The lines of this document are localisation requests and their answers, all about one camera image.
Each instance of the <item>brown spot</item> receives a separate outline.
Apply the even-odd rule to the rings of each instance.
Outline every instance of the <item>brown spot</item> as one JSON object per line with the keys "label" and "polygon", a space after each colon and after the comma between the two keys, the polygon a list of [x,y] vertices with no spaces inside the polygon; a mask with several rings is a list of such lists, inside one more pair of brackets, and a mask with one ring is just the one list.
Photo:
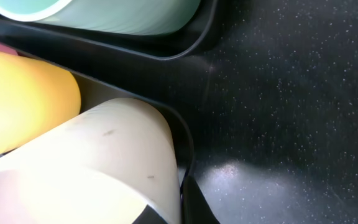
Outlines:
{"label": "brown spot", "polygon": [[110,130],[110,131],[104,133],[103,136],[109,136],[110,134],[114,133],[114,131],[115,131],[115,130],[112,129],[112,130]]}

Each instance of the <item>speckled countertop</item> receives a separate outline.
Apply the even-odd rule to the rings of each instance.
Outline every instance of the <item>speckled countertop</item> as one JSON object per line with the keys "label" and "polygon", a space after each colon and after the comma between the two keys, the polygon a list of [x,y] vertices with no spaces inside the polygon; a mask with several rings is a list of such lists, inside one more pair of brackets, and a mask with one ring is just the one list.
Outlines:
{"label": "speckled countertop", "polygon": [[221,223],[358,223],[358,1],[228,1],[213,50],[74,65],[182,114]]}

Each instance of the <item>black tray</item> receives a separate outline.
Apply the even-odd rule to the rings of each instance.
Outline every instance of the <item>black tray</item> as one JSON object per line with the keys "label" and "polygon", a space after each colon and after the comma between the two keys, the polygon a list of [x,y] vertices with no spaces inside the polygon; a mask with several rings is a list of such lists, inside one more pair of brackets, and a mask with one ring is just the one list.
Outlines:
{"label": "black tray", "polygon": [[171,60],[189,54],[197,54],[213,47],[221,31],[221,12],[225,0],[201,0],[201,4],[191,21],[179,31],[169,35],[138,36],[112,34],[91,30],[74,29],[60,26],[17,22],[0,16],[1,42],[20,37],[27,43],[54,46],[64,43],[75,49],[87,44],[87,51],[100,47],[117,52],[139,55],[156,60]]}

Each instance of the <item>green cup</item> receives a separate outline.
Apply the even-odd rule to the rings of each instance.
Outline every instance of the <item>green cup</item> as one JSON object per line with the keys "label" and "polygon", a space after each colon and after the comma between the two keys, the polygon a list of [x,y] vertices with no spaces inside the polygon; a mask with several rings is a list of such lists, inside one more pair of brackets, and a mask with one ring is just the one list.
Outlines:
{"label": "green cup", "polygon": [[0,0],[0,14],[23,22],[134,35],[182,28],[200,0]]}

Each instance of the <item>yellow cup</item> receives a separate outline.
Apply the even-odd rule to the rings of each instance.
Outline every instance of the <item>yellow cup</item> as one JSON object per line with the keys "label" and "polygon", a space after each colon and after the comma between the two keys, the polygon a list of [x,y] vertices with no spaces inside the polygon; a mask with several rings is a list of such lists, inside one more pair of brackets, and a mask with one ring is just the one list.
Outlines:
{"label": "yellow cup", "polygon": [[80,106],[70,72],[0,52],[0,154],[75,117]]}

